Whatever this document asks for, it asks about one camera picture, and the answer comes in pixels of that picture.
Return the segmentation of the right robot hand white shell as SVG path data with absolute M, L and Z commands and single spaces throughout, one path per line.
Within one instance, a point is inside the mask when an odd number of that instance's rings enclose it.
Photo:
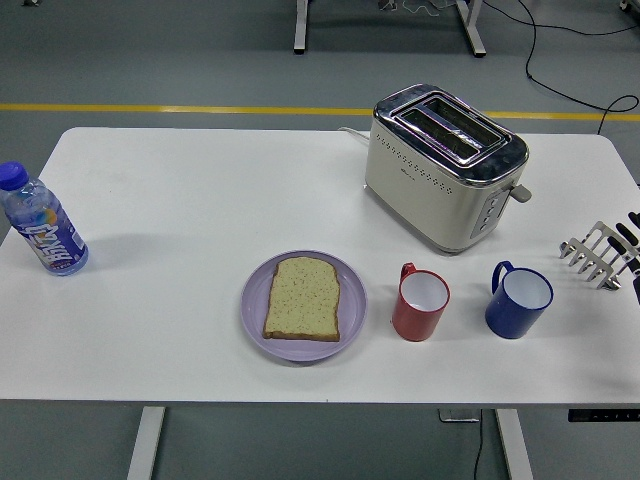
M 607 241 L 632 273 L 633 288 L 636 298 L 639 298 L 639 237 L 622 222 L 618 222 L 615 227 L 619 237 L 609 236 Z

